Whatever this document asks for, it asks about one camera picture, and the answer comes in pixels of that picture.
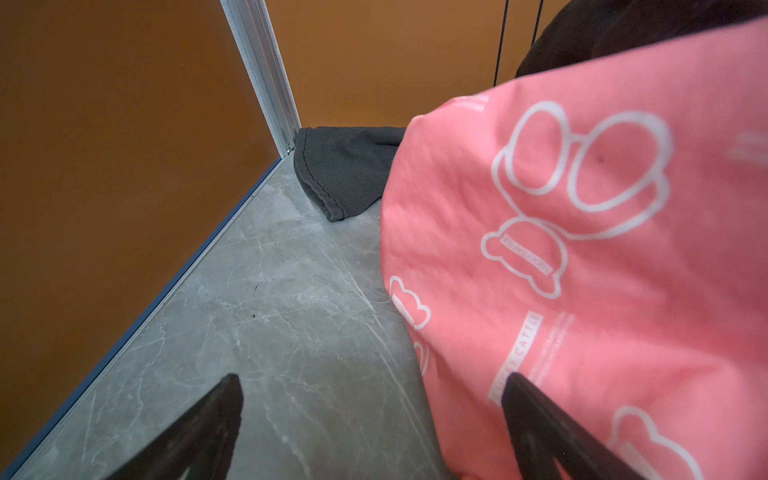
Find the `blue strip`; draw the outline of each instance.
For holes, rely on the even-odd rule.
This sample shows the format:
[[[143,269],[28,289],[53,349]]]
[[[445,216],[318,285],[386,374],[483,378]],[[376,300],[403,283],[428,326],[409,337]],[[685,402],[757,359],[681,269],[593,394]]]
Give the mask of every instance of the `blue strip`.
[[[272,166],[266,169],[266,172],[264,172],[264,175],[261,176],[261,178],[256,182],[253,187],[248,190],[248,195],[246,195],[235,208],[232,209],[229,215],[227,215],[227,218],[224,219],[223,222],[219,224],[218,227],[216,227],[216,230],[208,237],[205,242],[203,243],[203,246],[197,249],[197,252],[194,253],[192,258],[187,260],[187,262],[184,264],[183,267],[181,267],[181,271],[176,274],[176,276],[163,288],[163,291],[160,292],[160,295],[157,296],[157,298],[154,299],[154,301],[150,304],[150,306],[147,307],[147,309],[139,316],[138,319],[134,322],[133,325],[131,325],[131,328],[128,329],[126,333],[123,334],[122,337],[118,340],[118,342],[112,347],[112,350],[107,353],[107,356],[105,356],[99,363],[96,365],[96,368],[91,370],[91,373],[88,374],[87,377],[85,377],[85,380],[76,388],[76,390],[67,398],[67,400],[64,402],[64,405],[59,407],[59,409],[56,411],[56,413],[51,417],[48,422],[45,423],[43,428],[38,432],[37,435],[35,435],[34,438],[27,444],[27,446],[24,447],[24,450],[22,450],[21,453],[18,454],[18,456],[14,459],[14,461],[3,471],[3,473],[0,474],[0,480],[9,480],[17,470],[21,468],[22,465],[24,465],[24,462],[27,461],[27,458],[29,458],[30,455],[35,451],[35,449],[42,443],[42,441],[45,439],[46,436],[48,436],[48,433],[51,433],[51,430],[56,426],[56,424],[61,420],[64,415],[69,411],[70,408],[74,405],[75,402],[78,401],[80,396],[85,392],[85,390],[90,386],[90,384],[96,380],[96,377],[99,373],[101,373],[101,370],[103,370],[107,364],[114,358],[115,355],[118,354],[121,348],[123,348],[123,345],[131,338],[131,336],[136,333],[136,330],[139,329],[142,323],[147,319],[147,317],[152,313],[152,311],[157,307],[160,302],[163,301],[163,298],[170,292],[170,289],[174,288],[174,285],[179,281],[179,279],[187,272],[187,270],[190,269],[192,264],[197,260],[197,258],[203,253],[203,251],[210,245],[212,241],[214,241],[214,238],[216,238],[216,235],[219,234],[219,232],[224,228],[225,225],[227,225],[227,222],[229,222],[232,217],[234,217],[234,214],[237,213],[237,211],[240,209],[240,207],[245,204],[246,200],[250,198],[251,195],[253,195],[253,192],[256,191],[256,189],[259,187],[259,185],[264,182],[266,179],[266,176],[269,175],[272,170],[275,169],[277,164],[280,162],[280,159],[278,158]]]

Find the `black cable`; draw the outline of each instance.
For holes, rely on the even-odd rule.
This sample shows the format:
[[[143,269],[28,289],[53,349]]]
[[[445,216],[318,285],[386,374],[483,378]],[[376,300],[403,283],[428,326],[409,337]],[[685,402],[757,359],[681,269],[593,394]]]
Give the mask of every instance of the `black cable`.
[[[541,13],[541,6],[538,7],[539,13]],[[504,20],[502,20],[502,38],[498,41],[498,57],[496,57],[496,74],[493,76],[493,86],[496,86],[498,80],[498,66],[502,62],[502,46],[504,45],[504,29],[507,27],[507,12],[509,11],[509,0],[504,4]]]
[[[538,15],[536,15],[536,26],[533,27],[533,40],[531,40],[531,46],[533,46],[533,44],[536,43],[536,34],[538,33],[538,21],[541,19],[541,9],[543,7],[544,7],[544,0],[541,0],[538,3]]]

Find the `gray marble floor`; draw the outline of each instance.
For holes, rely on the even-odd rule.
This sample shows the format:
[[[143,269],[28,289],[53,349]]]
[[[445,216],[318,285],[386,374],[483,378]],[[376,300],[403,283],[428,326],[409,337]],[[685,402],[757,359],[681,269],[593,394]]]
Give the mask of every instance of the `gray marble floor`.
[[[14,477],[98,479],[240,375],[230,479],[451,478],[379,266],[379,205],[328,223],[288,158]]]

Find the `wooden panel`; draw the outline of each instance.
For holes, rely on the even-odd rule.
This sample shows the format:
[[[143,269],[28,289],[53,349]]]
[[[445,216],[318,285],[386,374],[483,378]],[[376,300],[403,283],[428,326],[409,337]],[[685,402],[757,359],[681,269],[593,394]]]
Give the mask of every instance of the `wooden panel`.
[[[541,35],[549,22],[567,3],[567,0],[544,0],[544,4],[541,6],[541,17],[538,22],[536,38]],[[502,48],[502,61],[498,66],[499,84],[515,78],[520,62],[531,49],[538,7],[538,0],[510,0]]]
[[[504,0],[267,6],[304,127],[405,126],[493,85]]]
[[[277,152],[217,0],[0,22],[2,469]]]

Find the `black fabric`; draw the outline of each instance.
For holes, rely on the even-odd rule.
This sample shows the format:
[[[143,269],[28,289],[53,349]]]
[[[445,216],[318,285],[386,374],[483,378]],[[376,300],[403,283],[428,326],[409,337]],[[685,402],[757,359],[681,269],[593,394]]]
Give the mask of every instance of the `black fabric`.
[[[405,128],[302,128],[293,168],[330,222],[360,215],[384,194]]]
[[[768,0],[571,0],[515,77],[565,67],[768,14]]]

